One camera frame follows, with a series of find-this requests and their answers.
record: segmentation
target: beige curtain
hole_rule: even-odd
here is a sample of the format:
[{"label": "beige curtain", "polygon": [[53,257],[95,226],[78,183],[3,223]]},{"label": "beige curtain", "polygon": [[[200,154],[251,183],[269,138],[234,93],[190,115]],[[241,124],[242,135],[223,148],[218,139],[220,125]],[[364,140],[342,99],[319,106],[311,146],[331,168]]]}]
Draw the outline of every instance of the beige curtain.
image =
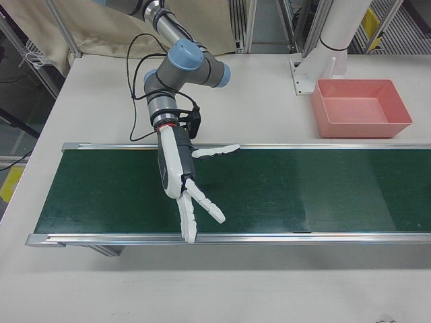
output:
[{"label": "beige curtain", "polygon": [[[45,1],[0,0],[0,4],[55,67],[67,74],[69,47]],[[181,24],[214,55],[236,50],[228,0],[170,0],[167,4]],[[130,41],[142,32],[151,32],[168,44],[149,24],[91,0],[55,0],[55,5],[84,53],[125,57]],[[159,50],[151,37],[141,37],[131,57],[139,58]]]}]

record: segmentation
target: robot finger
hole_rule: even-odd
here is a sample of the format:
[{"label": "robot finger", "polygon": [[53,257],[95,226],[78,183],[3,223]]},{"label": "robot finger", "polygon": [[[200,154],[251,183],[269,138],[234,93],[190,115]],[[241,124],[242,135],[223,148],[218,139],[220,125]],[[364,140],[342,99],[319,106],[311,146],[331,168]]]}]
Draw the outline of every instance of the robot finger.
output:
[{"label": "robot finger", "polygon": [[233,153],[234,151],[240,149],[240,145],[229,145],[217,148],[207,148],[198,149],[192,152],[192,157],[194,158],[206,158],[214,155],[227,155],[228,153]]},{"label": "robot finger", "polygon": [[191,197],[193,197],[195,201],[198,202],[199,205],[201,205],[218,223],[225,222],[226,218],[222,210],[220,210],[217,205],[207,199],[205,194],[203,194],[202,191],[197,188],[195,182],[193,182],[191,179],[187,179],[185,186],[187,193],[191,195]]},{"label": "robot finger", "polygon": [[176,202],[180,211],[181,237],[183,237],[186,242],[192,244],[195,242],[197,229],[191,196],[187,191],[184,191],[181,197],[176,199]]}]

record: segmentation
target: yellow label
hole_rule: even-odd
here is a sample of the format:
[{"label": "yellow label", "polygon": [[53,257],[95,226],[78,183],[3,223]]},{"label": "yellow label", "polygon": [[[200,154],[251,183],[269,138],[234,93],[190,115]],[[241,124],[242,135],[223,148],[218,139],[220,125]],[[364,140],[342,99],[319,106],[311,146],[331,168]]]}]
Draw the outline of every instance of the yellow label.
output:
[{"label": "yellow label", "polygon": [[9,203],[11,201],[13,192],[15,191],[15,188],[18,185],[18,182],[20,181],[23,171],[24,171],[24,167],[20,167],[20,166],[12,167],[5,179],[5,182],[1,186],[0,197],[6,203]]},{"label": "yellow label", "polygon": [[[365,13],[364,19],[362,19],[361,24],[362,24],[362,27],[364,27],[365,33],[367,34],[368,38],[371,38],[374,32],[376,31],[376,29],[378,28],[378,25],[380,25],[380,20],[375,14],[375,12],[371,8],[368,8]],[[381,37],[378,37],[372,43],[371,49],[375,49],[379,44],[380,40],[381,40]]]}]

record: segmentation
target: pink tray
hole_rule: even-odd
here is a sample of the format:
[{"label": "pink tray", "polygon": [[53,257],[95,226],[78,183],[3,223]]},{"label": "pink tray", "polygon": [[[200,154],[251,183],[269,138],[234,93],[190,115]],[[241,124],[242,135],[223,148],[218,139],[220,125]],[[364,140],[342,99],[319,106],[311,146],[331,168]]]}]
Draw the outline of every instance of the pink tray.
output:
[{"label": "pink tray", "polygon": [[312,106],[322,137],[392,138],[412,123],[389,79],[319,79]]}]

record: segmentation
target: white table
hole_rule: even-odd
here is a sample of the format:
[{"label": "white table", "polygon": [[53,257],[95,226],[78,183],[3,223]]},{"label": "white table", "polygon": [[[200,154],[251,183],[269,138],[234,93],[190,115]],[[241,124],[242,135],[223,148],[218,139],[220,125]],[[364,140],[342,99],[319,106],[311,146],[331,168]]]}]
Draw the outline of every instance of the white table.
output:
[{"label": "white table", "polygon": [[[186,86],[202,107],[195,142],[351,143],[319,139],[290,58],[226,56],[228,87]],[[350,57],[347,77],[390,78],[399,90],[413,125],[382,142],[431,143],[430,56]],[[151,131],[138,109],[137,135]],[[2,322],[429,321],[430,246],[148,246],[118,258],[25,247],[62,144],[126,143],[132,118],[124,60],[76,60],[0,225]]]}]

